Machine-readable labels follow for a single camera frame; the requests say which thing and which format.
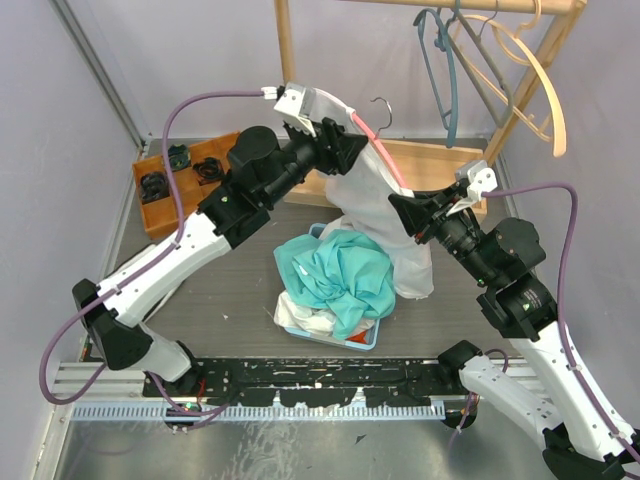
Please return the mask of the pink hanger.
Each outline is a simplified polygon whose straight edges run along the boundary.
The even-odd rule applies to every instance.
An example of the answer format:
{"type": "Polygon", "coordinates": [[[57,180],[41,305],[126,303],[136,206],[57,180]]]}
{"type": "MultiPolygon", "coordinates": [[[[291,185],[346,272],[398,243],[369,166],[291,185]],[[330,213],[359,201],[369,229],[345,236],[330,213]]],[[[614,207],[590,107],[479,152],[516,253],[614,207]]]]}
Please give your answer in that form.
{"type": "Polygon", "coordinates": [[[405,180],[401,170],[398,168],[395,160],[393,159],[393,157],[391,156],[391,154],[389,153],[389,151],[387,150],[387,148],[385,147],[385,145],[383,144],[383,142],[382,142],[382,140],[380,138],[380,133],[383,130],[386,130],[389,127],[392,126],[392,123],[393,123],[393,110],[392,110],[392,107],[391,107],[390,103],[386,99],[384,99],[383,97],[380,97],[380,96],[377,96],[377,97],[371,99],[370,102],[371,103],[382,102],[385,105],[385,109],[386,109],[386,111],[388,113],[388,121],[387,121],[387,123],[385,125],[379,127],[376,131],[373,131],[366,124],[366,122],[357,114],[357,112],[355,110],[353,110],[351,112],[351,120],[366,135],[366,137],[368,138],[369,142],[373,145],[374,149],[377,151],[379,156],[385,162],[387,168],[389,169],[389,171],[391,172],[391,174],[395,178],[395,180],[398,183],[398,185],[401,188],[408,189],[408,185],[406,183],[406,180],[405,180]]]}

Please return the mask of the grey blue hanger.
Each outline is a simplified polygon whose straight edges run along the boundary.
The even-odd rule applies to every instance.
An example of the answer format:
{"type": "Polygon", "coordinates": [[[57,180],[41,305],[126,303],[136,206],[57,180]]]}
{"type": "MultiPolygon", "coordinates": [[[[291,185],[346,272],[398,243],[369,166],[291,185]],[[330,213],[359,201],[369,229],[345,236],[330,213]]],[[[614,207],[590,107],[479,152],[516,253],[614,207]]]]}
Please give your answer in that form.
{"type": "Polygon", "coordinates": [[[445,146],[455,146],[459,122],[459,92],[451,40],[441,14],[432,7],[419,11],[413,21],[420,53],[445,131],[445,146]]]}

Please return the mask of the orange t shirt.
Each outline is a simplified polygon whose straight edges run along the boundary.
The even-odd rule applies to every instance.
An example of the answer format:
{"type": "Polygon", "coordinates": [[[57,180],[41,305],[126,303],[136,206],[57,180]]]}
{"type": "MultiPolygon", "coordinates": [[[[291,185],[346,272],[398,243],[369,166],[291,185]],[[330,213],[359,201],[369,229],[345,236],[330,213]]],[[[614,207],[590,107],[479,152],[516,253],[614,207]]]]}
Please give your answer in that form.
{"type": "Polygon", "coordinates": [[[359,345],[370,345],[372,342],[372,335],[373,335],[373,332],[371,329],[369,329],[369,330],[361,331],[356,335],[352,335],[348,337],[347,340],[349,342],[356,343],[359,345]]]}

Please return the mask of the beige wooden hanger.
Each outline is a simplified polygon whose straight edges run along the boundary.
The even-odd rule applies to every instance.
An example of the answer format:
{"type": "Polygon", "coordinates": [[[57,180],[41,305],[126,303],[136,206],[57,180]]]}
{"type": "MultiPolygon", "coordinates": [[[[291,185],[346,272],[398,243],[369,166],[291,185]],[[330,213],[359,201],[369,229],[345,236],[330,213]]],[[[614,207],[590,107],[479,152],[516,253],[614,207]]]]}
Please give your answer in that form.
{"type": "MultiPolygon", "coordinates": [[[[513,120],[523,123],[540,140],[551,145],[552,155],[556,158],[563,156],[567,150],[567,132],[564,112],[553,82],[546,72],[546,68],[537,56],[531,51],[521,39],[521,33],[533,29],[543,15],[543,3],[535,1],[533,3],[533,18],[520,24],[514,31],[497,22],[494,18],[486,15],[464,14],[463,17],[469,25],[472,21],[477,21],[483,28],[489,26],[493,32],[498,46],[512,62],[529,68],[546,95],[549,105],[549,114],[541,124],[535,123],[533,115],[524,113],[524,107],[514,98],[512,114],[503,128],[497,128],[494,138],[485,150],[485,158],[493,163],[502,149],[504,141],[507,139],[507,129],[513,120]]],[[[471,62],[472,69],[478,75],[479,81],[487,93],[493,107],[498,113],[502,113],[506,107],[506,98],[499,93],[499,85],[493,74],[485,75],[463,52],[463,55],[471,62]]]]}

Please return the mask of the white t shirt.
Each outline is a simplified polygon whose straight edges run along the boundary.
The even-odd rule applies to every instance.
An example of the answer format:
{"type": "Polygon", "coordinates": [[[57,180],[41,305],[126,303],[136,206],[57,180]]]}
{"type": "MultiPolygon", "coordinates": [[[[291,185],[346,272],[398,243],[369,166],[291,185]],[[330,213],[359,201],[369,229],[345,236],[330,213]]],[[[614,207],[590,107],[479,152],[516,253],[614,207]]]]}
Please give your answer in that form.
{"type": "Polygon", "coordinates": [[[294,328],[340,340],[366,332],[376,323],[373,319],[362,318],[357,323],[344,327],[330,309],[313,309],[298,305],[286,291],[278,296],[274,322],[283,328],[294,328]]]}

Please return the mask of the grey metal hanger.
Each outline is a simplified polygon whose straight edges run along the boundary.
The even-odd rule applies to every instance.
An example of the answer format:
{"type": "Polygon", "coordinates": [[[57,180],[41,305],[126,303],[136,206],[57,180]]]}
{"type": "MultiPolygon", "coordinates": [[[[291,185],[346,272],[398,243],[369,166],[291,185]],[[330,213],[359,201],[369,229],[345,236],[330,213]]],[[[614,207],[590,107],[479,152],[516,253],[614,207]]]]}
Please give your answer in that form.
{"type": "Polygon", "coordinates": [[[483,45],[481,36],[478,35],[473,30],[473,28],[469,25],[468,21],[463,17],[461,13],[460,0],[455,1],[454,7],[452,8],[452,12],[453,12],[452,17],[446,23],[446,30],[448,31],[450,26],[456,22],[458,22],[459,25],[464,28],[468,37],[472,40],[476,49],[484,59],[484,62],[489,67],[491,73],[497,80],[499,85],[499,93],[502,93],[506,98],[506,107],[502,113],[498,113],[496,109],[493,107],[493,104],[491,103],[487,93],[485,92],[485,90],[481,85],[481,82],[479,81],[478,75],[472,69],[471,62],[463,55],[462,49],[458,46],[458,44],[456,43],[456,40],[454,39],[454,35],[448,31],[447,34],[449,36],[449,43],[450,43],[451,49],[453,50],[454,54],[459,60],[462,68],[464,69],[466,75],[468,76],[469,80],[471,81],[472,85],[477,91],[479,97],[483,101],[496,127],[503,128],[506,125],[507,121],[509,120],[513,111],[513,107],[514,107],[513,93],[511,89],[508,87],[501,71],[499,70],[496,63],[494,62],[493,57],[489,54],[489,52],[486,50],[485,46],[483,45]]]}

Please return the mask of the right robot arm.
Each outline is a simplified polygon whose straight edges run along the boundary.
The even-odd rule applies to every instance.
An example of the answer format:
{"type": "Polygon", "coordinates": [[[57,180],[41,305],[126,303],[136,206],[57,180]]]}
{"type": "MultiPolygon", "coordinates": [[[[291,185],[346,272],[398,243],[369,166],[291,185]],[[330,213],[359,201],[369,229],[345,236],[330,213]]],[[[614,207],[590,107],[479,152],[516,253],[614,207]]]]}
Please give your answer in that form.
{"type": "Polygon", "coordinates": [[[546,258],[534,225],[507,217],[484,232],[467,182],[389,202],[416,243],[436,240],[482,288],[477,302],[499,334],[522,354],[547,396],[540,398],[461,341],[438,357],[444,390],[489,401],[532,438],[558,479],[625,479],[639,460],[639,431],[606,399],[569,335],[563,295],[534,269],[546,258]]]}

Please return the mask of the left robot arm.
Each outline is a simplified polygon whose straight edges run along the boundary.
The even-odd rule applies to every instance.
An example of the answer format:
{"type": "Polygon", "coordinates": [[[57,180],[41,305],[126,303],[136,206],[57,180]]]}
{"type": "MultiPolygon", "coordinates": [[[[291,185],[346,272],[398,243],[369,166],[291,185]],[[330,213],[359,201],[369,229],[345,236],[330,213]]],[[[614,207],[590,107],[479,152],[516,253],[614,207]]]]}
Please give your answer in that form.
{"type": "Polygon", "coordinates": [[[275,204],[312,170],[345,175],[368,143],[365,135],[349,133],[330,118],[311,127],[309,133],[288,127],[285,145],[266,126],[242,131],[228,151],[224,179],[181,230],[119,274],[73,287],[82,324],[109,369],[152,372],[178,396],[197,390],[200,372],[189,351],[143,321],[171,289],[264,226],[275,204]]]}

